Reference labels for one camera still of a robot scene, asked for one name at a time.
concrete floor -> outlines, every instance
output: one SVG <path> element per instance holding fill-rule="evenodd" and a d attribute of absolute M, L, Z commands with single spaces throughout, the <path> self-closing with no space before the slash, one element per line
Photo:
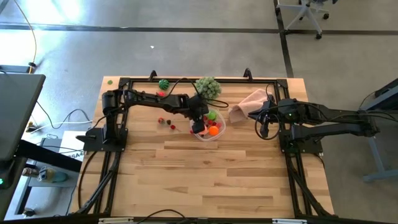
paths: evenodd
<path fill-rule="evenodd" d="M 273 0 L 53 0 L 40 4 L 20 0 L 29 20 L 38 24 L 117 27 L 212 27 L 276 29 Z M 285 0 L 296 4 L 296 0 Z M 395 0 L 345 0 L 325 6 L 331 10 L 325 30 L 397 30 Z M 285 25 L 294 14 L 282 11 Z M 12 1 L 0 23 L 25 23 Z M 312 29 L 304 19 L 293 29 Z M 36 73 L 47 76 L 39 101 L 54 121 L 72 108 L 92 116 L 102 77 L 106 75 L 241 76 L 246 67 L 255 77 L 286 77 L 279 34 L 214 34 L 183 32 L 68 32 L 36 31 Z M 0 62 L 25 65 L 33 54 L 26 30 L 0 30 Z M 309 100 L 330 108 L 355 110 L 370 92 L 397 78 L 395 35 L 288 35 L 294 77 L 304 78 Z M 36 108 L 34 118 L 47 124 Z M 74 114 L 74 121 L 83 116 Z M 89 125 L 65 125 L 47 133 Z M 398 222 L 398 180 L 366 184 L 362 176 L 376 171 L 365 138 L 333 136 L 322 140 L 326 176 L 337 215 L 345 218 Z M 391 152 L 392 158 L 398 158 Z M 398 166 L 393 159 L 393 166 Z M 67 204 L 71 190 L 61 192 Z"/>

orange ball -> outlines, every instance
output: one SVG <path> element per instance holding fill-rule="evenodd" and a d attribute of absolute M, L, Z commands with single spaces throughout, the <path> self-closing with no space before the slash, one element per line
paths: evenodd
<path fill-rule="evenodd" d="M 217 126 L 210 126 L 209 127 L 209 134 L 212 136 L 216 136 L 218 134 Z"/>

wooden table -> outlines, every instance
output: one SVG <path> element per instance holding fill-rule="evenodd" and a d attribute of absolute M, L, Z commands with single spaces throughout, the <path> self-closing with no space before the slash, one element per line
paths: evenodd
<path fill-rule="evenodd" d="M 94 121 L 103 116 L 101 95 L 117 89 L 119 79 L 104 77 Z M 107 84 L 109 80 L 113 81 L 112 85 Z M 288 78 L 287 82 L 291 98 L 308 101 L 303 79 Z M 223 92 L 218 99 L 230 105 L 266 87 L 243 83 L 221 86 Z M 159 91 L 157 83 L 135 83 L 133 88 L 147 93 Z M 191 84 L 179 83 L 173 93 L 192 96 L 193 92 Z M 131 107 L 127 119 L 129 136 L 119 167 L 112 216 L 146 217 L 171 208 L 187 217 L 293 217 L 287 168 L 278 139 L 264 141 L 255 134 L 253 120 L 231 124 L 228 109 L 220 111 L 227 123 L 226 132 L 216 141 L 202 142 L 189 133 L 189 121 L 180 114 L 144 106 Z M 158 124 L 158 117 L 171 119 L 178 130 Z M 270 135 L 274 131 L 277 131 L 276 125 L 270 127 Z M 85 156 L 83 165 L 89 155 Z M 88 165 L 82 184 L 82 203 L 98 185 L 103 156 L 104 153 L 97 153 Z M 303 164 L 309 189 L 324 208 L 333 213 L 319 158 L 303 154 Z M 304 211 L 302 195 L 300 192 L 298 195 Z M 70 211 L 77 209 L 77 194 L 74 194 Z M 157 216 L 178 215 L 164 212 Z"/>

clear plastic bowl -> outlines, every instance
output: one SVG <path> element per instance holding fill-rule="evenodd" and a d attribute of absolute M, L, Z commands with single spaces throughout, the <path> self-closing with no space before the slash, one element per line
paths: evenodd
<path fill-rule="evenodd" d="M 213 108 L 209 108 L 209 111 L 214 111 L 217 114 L 217 118 L 215 119 L 215 121 L 221 122 L 222 126 L 220 127 L 220 130 L 218 130 L 218 134 L 216 136 L 211 136 L 209 134 L 206 134 L 204 137 L 201 137 L 200 134 L 194 134 L 198 139 L 202 140 L 202 141 L 214 141 L 216 139 L 218 139 L 220 136 L 222 136 L 225 132 L 226 129 L 226 124 L 225 124 L 225 120 L 224 117 L 221 115 L 220 111 L 213 109 Z"/>

pink cloth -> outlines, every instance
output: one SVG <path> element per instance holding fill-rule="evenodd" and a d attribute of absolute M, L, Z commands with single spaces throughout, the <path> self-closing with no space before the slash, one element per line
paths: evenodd
<path fill-rule="evenodd" d="M 247 119 L 248 114 L 260 109 L 264 101 L 267 101 L 267 92 L 263 89 L 254 91 L 238 105 L 235 105 L 228 110 L 229 121 L 231 123 L 235 123 Z"/>

